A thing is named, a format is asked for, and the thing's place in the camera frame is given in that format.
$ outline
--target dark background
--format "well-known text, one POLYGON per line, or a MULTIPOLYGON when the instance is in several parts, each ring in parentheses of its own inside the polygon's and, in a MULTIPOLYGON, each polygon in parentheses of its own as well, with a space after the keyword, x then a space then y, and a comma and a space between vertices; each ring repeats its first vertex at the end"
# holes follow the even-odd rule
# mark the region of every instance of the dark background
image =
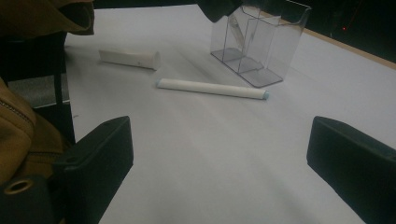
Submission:
MULTIPOLYGON (((396 0, 295 2, 312 7, 307 29, 396 63, 396 0)), ((194 0, 94 1, 96 8, 164 7, 194 3, 194 0)))

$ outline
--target clear plastic box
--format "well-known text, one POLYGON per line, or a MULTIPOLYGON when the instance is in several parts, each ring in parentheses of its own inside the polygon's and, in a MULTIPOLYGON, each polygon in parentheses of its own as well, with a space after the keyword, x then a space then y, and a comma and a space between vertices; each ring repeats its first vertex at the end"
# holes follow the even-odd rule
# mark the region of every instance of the clear plastic box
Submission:
POLYGON ((243 5, 213 24, 211 54, 253 87, 281 82, 310 11, 292 1, 243 5))

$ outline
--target transparent container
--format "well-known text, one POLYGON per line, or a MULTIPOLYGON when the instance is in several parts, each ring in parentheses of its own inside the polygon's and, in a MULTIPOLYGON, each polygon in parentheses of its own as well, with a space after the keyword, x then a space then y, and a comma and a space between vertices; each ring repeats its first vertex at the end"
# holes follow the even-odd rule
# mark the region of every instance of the transparent container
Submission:
POLYGON ((241 6, 213 24, 211 54, 253 87, 281 82, 310 11, 311 7, 279 0, 241 6))

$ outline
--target black object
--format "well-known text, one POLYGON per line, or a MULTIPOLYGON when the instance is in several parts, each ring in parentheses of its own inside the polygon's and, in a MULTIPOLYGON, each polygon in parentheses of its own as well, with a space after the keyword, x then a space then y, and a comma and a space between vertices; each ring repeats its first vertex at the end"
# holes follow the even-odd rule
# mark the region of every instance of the black object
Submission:
POLYGON ((65 73, 66 36, 66 32, 59 32, 32 39, 1 37, 0 76, 5 82, 9 82, 65 73))
POLYGON ((396 151, 334 119, 315 117, 308 165, 366 223, 396 223, 396 151))
POLYGON ((170 7, 195 4, 194 0, 95 0, 94 8, 170 7))
POLYGON ((229 16, 242 5, 241 0, 195 0, 208 19, 218 21, 223 16, 229 16))
POLYGON ((0 223, 98 223, 133 165, 130 120, 107 121, 67 150, 48 180, 31 175, 0 187, 0 223))

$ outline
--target bag zipper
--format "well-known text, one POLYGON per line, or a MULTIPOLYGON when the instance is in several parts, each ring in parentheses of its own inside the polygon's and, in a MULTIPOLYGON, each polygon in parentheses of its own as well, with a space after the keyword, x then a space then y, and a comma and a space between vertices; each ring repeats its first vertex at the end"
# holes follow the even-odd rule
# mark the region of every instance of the bag zipper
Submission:
POLYGON ((22 114, 19 110, 17 110, 12 105, 9 105, 2 100, 0 100, 0 105, 3 106, 4 108, 8 109, 9 111, 13 112, 15 115, 17 115, 21 119, 25 120, 26 122, 28 122, 30 125, 34 126, 33 122, 26 115, 22 114))

